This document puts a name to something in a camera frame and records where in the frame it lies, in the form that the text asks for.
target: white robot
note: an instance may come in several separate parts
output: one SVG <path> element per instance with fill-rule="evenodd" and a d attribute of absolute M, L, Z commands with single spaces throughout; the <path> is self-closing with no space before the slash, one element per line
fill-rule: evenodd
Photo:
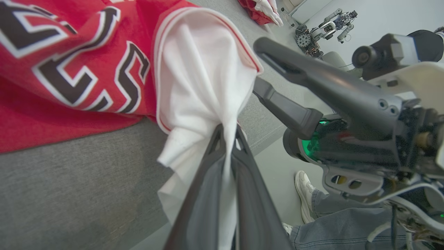
<path fill-rule="evenodd" d="M 343 32 L 337 37 L 337 40 L 344 43 L 345 37 L 354 28 L 352 24 L 353 20 L 357 17 L 356 11 L 352 12 L 342 12 L 342 9 L 337 9 L 335 12 L 330 14 L 324 19 L 324 22 L 320 24 L 317 28 L 313 28 L 308 31 L 305 24 L 299 25 L 296 28 L 295 40 L 296 44 L 305 49 L 306 55 L 313 57 L 322 57 L 323 52 L 319 51 L 319 45 L 317 41 L 321 38 L 329 40 L 333 37 L 333 34 L 338 30 L 343 30 Z"/>

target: red cloth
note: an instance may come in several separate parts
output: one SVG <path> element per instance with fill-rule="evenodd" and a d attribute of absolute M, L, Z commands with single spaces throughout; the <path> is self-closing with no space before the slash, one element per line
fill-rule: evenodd
<path fill-rule="evenodd" d="M 256 2 L 253 0 L 238 0 L 240 5 L 247 11 L 251 19 L 253 19 L 258 25 L 264 25 L 274 23 L 271 18 L 265 15 L 263 12 L 254 9 Z"/>
<path fill-rule="evenodd" d="M 0 153 L 155 120 L 155 34 L 185 0 L 0 2 Z"/>

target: cable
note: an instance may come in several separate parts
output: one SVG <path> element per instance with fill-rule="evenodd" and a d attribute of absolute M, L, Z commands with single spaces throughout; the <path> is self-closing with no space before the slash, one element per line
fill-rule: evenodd
<path fill-rule="evenodd" d="M 346 65 L 346 66 L 342 66 L 342 67 L 338 67 L 338 68 L 343 68 L 343 67 L 347 67 L 347 66 L 350 66 L 350 65 L 352 65 L 353 63 L 351 63 L 351 64 L 349 64 L 349 65 Z"/>
<path fill-rule="evenodd" d="M 391 227 L 391 223 L 386 222 L 386 223 L 380 225 L 379 227 L 375 228 L 375 230 L 373 230 L 373 232 L 371 232 L 369 234 L 369 236 L 367 237 L 367 242 L 365 243 L 365 250 L 372 250 L 373 247 L 372 247 L 371 243 L 376 238 L 376 236 L 378 236 L 380 233 L 384 232 L 385 230 L 389 229 L 390 227 Z"/>
<path fill-rule="evenodd" d="M 413 250 L 413 236 L 411 232 L 407 232 L 407 250 Z"/>
<path fill-rule="evenodd" d="M 284 15 L 284 19 L 285 19 L 285 22 L 287 22 L 290 27 L 294 28 L 295 30 L 298 30 L 297 28 L 295 28 L 295 26 L 296 26 L 295 24 L 293 24 L 294 26 L 291 26 L 291 24 L 288 22 L 287 15 Z"/>
<path fill-rule="evenodd" d="M 391 236 L 392 236 L 392 248 L 394 250 L 396 250 L 396 205 L 392 206 L 392 223 L 391 223 L 391 228 L 392 228 L 392 232 L 391 232 Z"/>

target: jeans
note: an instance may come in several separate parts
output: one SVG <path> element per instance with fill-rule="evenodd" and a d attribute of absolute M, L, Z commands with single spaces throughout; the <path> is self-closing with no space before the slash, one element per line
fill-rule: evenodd
<path fill-rule="evenodd" d="M 365 248 L 368 235 L 378 226 L 391 220 L 391 211 L 380 205 L 365 206 L 345 200 L 338 195 L 313 191 L 312 217 L 314 222 L 295 226 L 290 242 L 301 250 L 347 250 Z M 397 227 L 397 245 L 405 245 L 405 231 Z M 379 234 L 372 242 L 374 249 L 392 249 L 390 230 Z"/>

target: white sneaker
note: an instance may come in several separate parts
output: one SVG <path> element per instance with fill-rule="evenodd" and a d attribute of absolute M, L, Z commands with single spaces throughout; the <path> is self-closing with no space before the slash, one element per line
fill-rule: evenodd
<path fill-rule="evenodd" d="M 312 210 L 311 197 L 316 188 L 313 187 L 304 171 L 298 171 L 296 173 L 294 176 L 294 186 L 296 187 L 296 191 L 301 198 L 302 220 L 305 224 L 313 222 L 314 219 L 310 215 L 310 211 Z"/>
<path fill-rule="evenodd" d="M 284 227 L 285 232 L 287 232 L 288 237 L 290 237 L 290 235 L 291 235 L 291 230 L 293 230 L 293 227 L 290 226 L 290 225 L 288 225 L 287 223 L 283 223 L 283 222 L 282 222 L 282 226 Z"/>

